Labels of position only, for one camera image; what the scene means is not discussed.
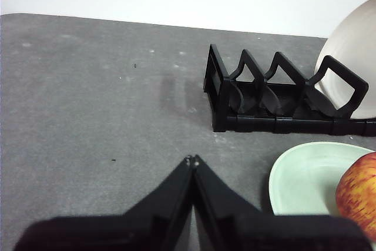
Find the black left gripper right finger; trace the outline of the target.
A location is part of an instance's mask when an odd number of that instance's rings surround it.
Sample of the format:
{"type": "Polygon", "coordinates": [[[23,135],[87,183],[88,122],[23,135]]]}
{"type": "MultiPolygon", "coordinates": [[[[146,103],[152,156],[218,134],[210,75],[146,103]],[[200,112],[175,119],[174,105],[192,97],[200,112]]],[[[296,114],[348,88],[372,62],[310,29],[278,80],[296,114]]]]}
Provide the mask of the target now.
{"type": "Polygon", "coordinates": [[[213,250],[372,250],[352,221],[329,215],[263,213],[192,157],[194,208],[213,250]]]}

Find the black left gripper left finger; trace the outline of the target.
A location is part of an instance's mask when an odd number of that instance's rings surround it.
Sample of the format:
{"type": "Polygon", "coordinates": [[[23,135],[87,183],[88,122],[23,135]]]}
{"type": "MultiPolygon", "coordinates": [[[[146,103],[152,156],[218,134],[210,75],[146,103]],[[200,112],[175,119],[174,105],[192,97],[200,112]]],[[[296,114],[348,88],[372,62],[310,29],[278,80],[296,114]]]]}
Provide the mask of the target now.
{"type": "Polygon", "coordinates": [[[174,250],[191,214],[194,157],[120,215],[55,217],[30,225],[15,250],[174,250]]]}

